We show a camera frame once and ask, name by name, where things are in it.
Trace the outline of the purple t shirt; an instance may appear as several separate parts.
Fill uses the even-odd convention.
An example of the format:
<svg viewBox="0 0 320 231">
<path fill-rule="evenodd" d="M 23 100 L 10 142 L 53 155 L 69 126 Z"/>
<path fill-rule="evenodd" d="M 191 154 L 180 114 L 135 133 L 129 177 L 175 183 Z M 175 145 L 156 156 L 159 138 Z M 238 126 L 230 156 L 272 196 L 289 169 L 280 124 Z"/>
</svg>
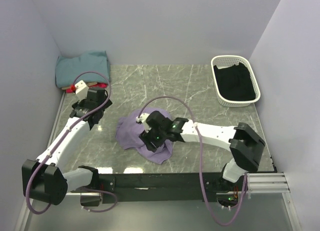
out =
<svg viewBox="0 0 320 231">
<path fill-rule="evenodd" d="M 115 138 L 122 149 L 136 149 L 136 151 L 146 160 L 161 165 L 164 161 L 171 158 L 173 154 L 173 143 L 166 140 L 156 152 L 147 149 L 139 135 L 144 131 L 144 126 L 136 122 L 136 117 L 140 113 L 136 109 L 126 117 L 120 117 L 115 131 Z"/>
</svg>

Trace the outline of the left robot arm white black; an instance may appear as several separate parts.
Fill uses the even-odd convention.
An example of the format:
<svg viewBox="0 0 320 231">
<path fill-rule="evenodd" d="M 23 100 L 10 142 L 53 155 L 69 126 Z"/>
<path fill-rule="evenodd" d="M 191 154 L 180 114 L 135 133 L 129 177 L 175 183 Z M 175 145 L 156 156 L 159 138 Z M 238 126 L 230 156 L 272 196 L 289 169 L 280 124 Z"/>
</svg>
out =
<svg viewBox="0 0 320 231">
<path fill-rule="evenodd" d="M 62 168 L 111 105 L 105 89 L 89 88 L 85 97 L 72 105 L 73 110 L 65 127 L 51 145 L 36 159 L 27 159 L 23 163 L 23 195 L 28 207 L 31 206 L 31 200 L 56 206 L 71 191 L 84 187 L 88 192 L 94 192 L 99 188 L 99 172 L 96 168 L 81 165 L 69 172 L 62 172 Z"/>
</svg>

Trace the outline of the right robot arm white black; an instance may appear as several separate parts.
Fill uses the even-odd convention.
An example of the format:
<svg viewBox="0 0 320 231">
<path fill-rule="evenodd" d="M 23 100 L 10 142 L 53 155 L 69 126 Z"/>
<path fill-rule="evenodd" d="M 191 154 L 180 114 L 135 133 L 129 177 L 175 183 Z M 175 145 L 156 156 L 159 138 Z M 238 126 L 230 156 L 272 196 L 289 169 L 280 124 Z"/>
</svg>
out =
<svg viewBox="0 0 320 231">
<path fill-rule="evenodd" d="M 265 141 L 247 124 L 217 126 L 177 117 L 171 120 L 159 111 L 142 113 L 136 122 L 143 126 L 139 138 L 149 151 L 155 152 L 165 141 L 202 143 L 222 148 L 232 154 L 232 159 L 222 168 L 221 176 L 205 181 L 216 192 L 232 191 L 238 180 L 247 172 L 259 169 Z"/>
</svg>

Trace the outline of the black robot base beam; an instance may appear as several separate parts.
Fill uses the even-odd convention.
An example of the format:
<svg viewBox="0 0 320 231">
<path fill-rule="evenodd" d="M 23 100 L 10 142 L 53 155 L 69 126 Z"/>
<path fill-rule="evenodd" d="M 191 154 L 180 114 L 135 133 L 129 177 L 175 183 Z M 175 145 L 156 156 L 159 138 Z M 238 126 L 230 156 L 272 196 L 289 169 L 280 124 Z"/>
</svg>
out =
<svg viewBox="0 0 320 231">
<path fill-rule="evenodd" d="M 205 192 L 209 202 L 216 202 L 218 196 L 248 189 L 244 178 L 236 183 L 226 181 L 219 172 L 204 172 L 201 188 L 198 173 L 121 173 L 101 174 L 99 185 L 91 191 L 77 189 L 80 204 L 84 207 L 97 207 L 100 204 L 113 204 L 117 196 L 119 202 L 157 202 L 157 201 L 204 201 Z"/>
</svg>

